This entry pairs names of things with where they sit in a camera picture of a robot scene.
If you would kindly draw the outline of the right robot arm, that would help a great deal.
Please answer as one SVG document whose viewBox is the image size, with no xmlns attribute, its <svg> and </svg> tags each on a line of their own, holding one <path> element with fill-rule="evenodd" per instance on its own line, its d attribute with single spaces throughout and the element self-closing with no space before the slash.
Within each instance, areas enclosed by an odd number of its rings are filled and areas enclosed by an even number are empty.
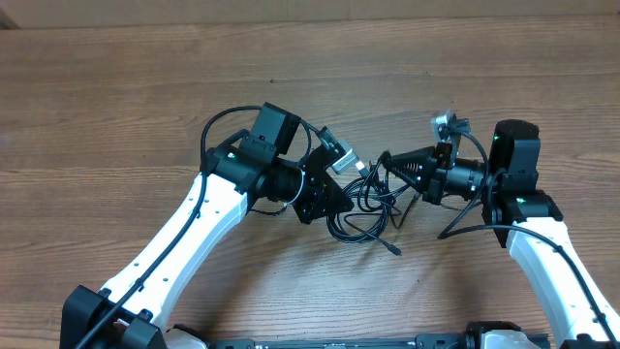
<svg viewBox="0 0 620 349">
<path fill-rule="evenodd" d="M 618 313 L 577 256 L 563 213 L 537 187 L 538 126 L 518 119 L 498 122 L 491 148 L 479 162 L 458 156 L 460 140 L 471 136 L 467 120 L 439 116 L 432 127 L 436 145 L 398 155 L 384 152 L 381 161 L 432 205 L 445 196 L 481 204 L 482 224 L 458 228 L 449 223 L 438 237 L 493 231 L 525 273 L 557 347 L 618 347 Z"/>
</svg>

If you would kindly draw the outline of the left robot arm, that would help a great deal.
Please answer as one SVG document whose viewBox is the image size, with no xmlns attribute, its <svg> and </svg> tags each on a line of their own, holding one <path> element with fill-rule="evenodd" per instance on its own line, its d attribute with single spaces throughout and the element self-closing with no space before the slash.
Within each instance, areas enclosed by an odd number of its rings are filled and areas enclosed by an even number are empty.
<svg viewBox="0 0 620 349">
<path fill-rule="evenodd" d="M 62 308 L 63 348 L 205 348 L 167 322 L 189 281 L 222 237 L 260 198 L 292 207 L 303 224 L 352 209 L 331 177 L 364 166 L 327 128 L 269 103 L 251 129 L 203 145 L 200 172 L 177 211 L 140 254 L 99 291 L 78 286 Z"/>
</svg>

